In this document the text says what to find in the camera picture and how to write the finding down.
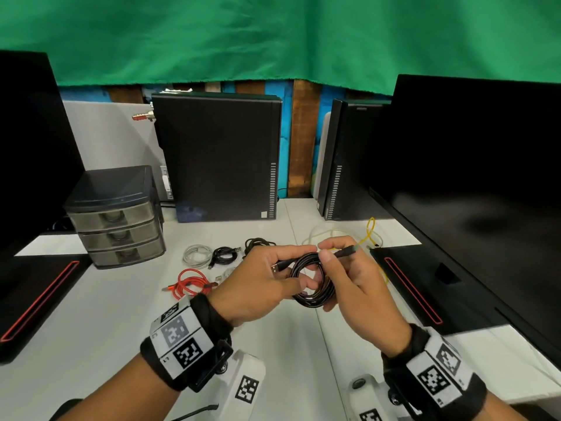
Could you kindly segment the person's left hand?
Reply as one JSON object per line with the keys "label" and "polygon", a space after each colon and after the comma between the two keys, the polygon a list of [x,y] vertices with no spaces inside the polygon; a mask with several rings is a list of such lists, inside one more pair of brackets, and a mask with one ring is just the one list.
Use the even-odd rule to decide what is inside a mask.
{"label": "person's left hand", "polygon": [[228,278],[207,298],[209,303],[232,327],[239,327],[266,316],[284,299],[291,299],[305,289],[315,290],[314,279],[291,277],[286,268],[274,273],[268,261],[268,246],[254,247]]}

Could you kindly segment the person's left forearm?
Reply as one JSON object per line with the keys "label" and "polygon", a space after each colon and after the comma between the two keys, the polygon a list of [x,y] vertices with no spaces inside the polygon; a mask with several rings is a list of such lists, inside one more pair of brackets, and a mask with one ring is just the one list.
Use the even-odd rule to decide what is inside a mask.
{"label": "person's left forearm", "polygon": [[179,396],[137,354],[58,421],[164,421]]}

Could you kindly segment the person's right hand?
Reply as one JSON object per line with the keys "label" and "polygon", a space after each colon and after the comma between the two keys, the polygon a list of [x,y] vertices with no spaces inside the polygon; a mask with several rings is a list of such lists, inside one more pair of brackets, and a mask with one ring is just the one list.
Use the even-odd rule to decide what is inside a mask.
{"label": "person's right hand", "polygon": [[324,304],[323,311],[338,306],[346,323],[362,339],[389,358],[401,354],[411,340],[412,328],[375,260],[351,236],[323,240],[318,249],[330,250],[338,259],[335,297]]}

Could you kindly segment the green cloth backdrop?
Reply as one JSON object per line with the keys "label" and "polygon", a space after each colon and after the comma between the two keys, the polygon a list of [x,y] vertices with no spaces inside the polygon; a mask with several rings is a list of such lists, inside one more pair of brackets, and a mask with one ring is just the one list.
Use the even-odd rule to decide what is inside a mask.
{"label": "green cloth backdrop", "polygon": [[62,86],[561,83],[561,0],[0,0],[0,49],[47,53]]}

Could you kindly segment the black wristband with marker tags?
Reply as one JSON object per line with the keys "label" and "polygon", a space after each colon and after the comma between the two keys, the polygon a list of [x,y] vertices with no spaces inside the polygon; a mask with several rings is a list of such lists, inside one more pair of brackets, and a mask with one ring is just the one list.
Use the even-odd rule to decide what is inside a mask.
{"label": "black wristband with marker tags", "polygon": [[232,331],[207,296],[198,294],[152,322],[140,355],[171,389],[198,393],[233,354]]}
{"label": "black wristband with marker tags", "polygon": [[474,421],[485,405],[484,381],[436,330],[411,328],[399,355],[382,354],[389,389],[414,421]]}

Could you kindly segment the grey three-drawer organizer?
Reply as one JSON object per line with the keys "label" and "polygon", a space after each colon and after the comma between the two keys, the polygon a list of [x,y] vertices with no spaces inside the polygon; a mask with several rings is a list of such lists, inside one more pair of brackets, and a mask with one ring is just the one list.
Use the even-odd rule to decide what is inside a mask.
{"label": "grey three-drawer organizer", "polygon": [[85,171],[64,209],[97,269],[127,267],[166,252],[149,165]]}

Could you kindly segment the white partition panel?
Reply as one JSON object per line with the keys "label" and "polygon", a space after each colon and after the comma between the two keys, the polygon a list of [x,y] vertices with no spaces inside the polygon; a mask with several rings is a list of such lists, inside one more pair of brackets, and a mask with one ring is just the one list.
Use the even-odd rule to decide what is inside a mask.
{"label": "white partition panel", "polygon": [[154,123],[133,120],[148,104],[63,101],[86,170],[150,165],[158,196],[168,200],[161,166],[165,156]]}

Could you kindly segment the white power strip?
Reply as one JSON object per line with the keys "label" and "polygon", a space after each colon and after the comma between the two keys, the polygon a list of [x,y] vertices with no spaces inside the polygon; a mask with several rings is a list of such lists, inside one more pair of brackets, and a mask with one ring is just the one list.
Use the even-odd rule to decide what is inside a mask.
{"label": "white power strip", "polygon": [[173,201],[173,193],[172,193],[172,189],[171,189],[171,183],[169,180],[169,174],[168,174],[168,169],[167,166],[165,165],[161,165],[160,166],[160,170],[161,170],[161,174],[162,174],[162,181],[163,181],[163,185],[165,188],[165,193],[167,196],[167,200],[169,201]]}

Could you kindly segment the black monitor base red stripe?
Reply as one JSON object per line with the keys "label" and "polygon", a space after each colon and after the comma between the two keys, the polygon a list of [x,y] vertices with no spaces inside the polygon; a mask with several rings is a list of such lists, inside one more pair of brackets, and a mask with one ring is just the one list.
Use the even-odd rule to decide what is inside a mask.
{"label": "black monitor base red stripe", "polygon": [[88,254],[0,261],[0,365],[15,360],[91,263]]}
{"label": "black monitor base red stripe", "polygon": [[422,245],[378,247],[370,254],[422,325],[447,336],[509,324],[484,286],[456,276]]}

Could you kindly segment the black desktop computer tower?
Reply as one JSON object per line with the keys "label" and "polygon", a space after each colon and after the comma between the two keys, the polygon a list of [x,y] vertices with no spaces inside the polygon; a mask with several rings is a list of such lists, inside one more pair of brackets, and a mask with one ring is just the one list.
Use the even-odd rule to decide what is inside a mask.
{"label": "black desktop computer tower", "polygon": [[392,219],[369,194],[374,138],[390,101],[334,99],[316,207],[325,220]]}
{"label": "black desktop computer tower", "polygon": [[281,98],[163,91],[151,101],[179,223],[276,219]]}

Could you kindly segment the person's right forearm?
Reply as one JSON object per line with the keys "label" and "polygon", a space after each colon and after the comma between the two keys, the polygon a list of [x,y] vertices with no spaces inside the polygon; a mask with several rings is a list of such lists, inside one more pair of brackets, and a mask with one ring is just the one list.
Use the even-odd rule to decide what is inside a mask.
{"label": "person's right forearm", "polygon": [[473,421],[528,421],[523,415],[502,401],[487,400]]}

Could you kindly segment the black computer monitor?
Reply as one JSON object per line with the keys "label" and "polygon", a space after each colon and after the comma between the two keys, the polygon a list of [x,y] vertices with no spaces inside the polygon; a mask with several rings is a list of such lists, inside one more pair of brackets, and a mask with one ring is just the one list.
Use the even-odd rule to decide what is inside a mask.
{"label": "black computer monitor", "polygon": [[0,50],[0,261],[63,217],[84,170],[46,53]]}
{"label": "black computer monitor", "polygon": [[370,195],[561,370],[561,83],[398,75]]}

